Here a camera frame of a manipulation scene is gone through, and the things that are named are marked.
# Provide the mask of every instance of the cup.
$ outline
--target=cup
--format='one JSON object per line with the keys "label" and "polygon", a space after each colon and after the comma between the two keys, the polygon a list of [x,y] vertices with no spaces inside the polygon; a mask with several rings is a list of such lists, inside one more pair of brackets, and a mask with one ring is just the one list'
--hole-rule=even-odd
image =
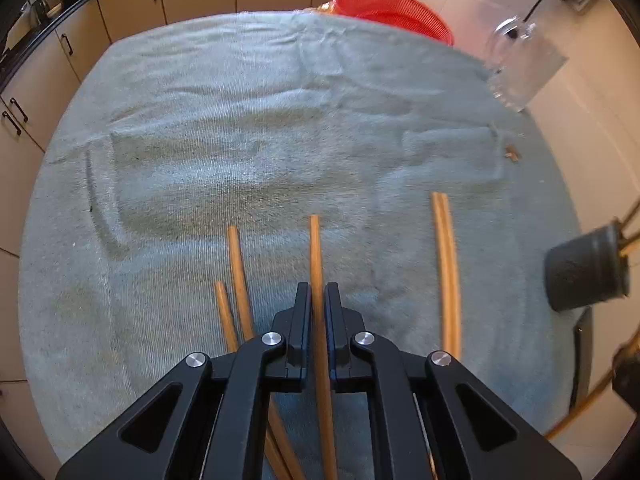
{"label": "cup", "polygon": [[487,84],[494,96],[517,112],[564,65],[567,58],[545,38],[535,23],[514,16],[494,30],[486,44]]}

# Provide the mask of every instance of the black device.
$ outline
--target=black device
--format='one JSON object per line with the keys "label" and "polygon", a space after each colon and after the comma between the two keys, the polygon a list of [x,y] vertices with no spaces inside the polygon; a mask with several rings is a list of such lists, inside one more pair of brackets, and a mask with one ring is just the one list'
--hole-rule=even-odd
{"label": "black device", "polygon": [[[272,392],[301,392],[310,287],[238,352],[193,352],[60,469],[58,480],[258,480]],[[325,288],[336,393],[366,392],[376,480],[579,480],[543,436],[443,351],[402,352]]]}

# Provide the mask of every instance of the red mesh basket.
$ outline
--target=red mesh basket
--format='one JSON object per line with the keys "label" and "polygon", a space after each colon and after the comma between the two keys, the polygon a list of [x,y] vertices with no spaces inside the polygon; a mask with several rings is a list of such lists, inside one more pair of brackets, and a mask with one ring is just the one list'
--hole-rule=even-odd
{"label": "red mesh basket", "polygon": [[453,46],[449,27],[417,0],[334,0],[334,11],[343,16],[412,30]]}

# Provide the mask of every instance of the black cup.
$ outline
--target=black cup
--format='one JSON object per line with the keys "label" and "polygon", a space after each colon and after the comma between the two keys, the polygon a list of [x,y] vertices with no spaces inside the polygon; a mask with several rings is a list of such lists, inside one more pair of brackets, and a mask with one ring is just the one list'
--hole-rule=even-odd
{"label": "black cup", "polygon": [[557,312],[629,294],[629,263],[620,256],[620,222],[549,250],[545,257],[545,288]]}

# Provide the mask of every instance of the silver screw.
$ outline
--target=silver screw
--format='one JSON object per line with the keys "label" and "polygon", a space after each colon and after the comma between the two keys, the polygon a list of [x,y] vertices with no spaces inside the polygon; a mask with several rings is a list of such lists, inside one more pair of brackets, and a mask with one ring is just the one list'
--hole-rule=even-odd
{"label": "silver screw", "polygon": [[187,366],[190,366],[191,368],[202,366],[206,360],[207,356],[202,352],[194,352],[193,354],[189,354],[185,359],[185,361],[187,361]]}
{"label": "silver screw", "polygon": [[451,363],[451,356],[442,350],[438,350],[431,354],[431,361],[438,366],[449,366]]}
{"label": "silver screw", "polygon": [[358,332],[355,335],[355,339],[356,339],[356,343],[363,346],[370,345],[376,340],[376,338],[373,337],[373,334],[371,332]]}
{"label": "silver screw", "polygon": [[265,345],[274,346],[277,345],[280,341],[282,341],[282,336],[277,332],[267,332],[262,336],[262,342]]}

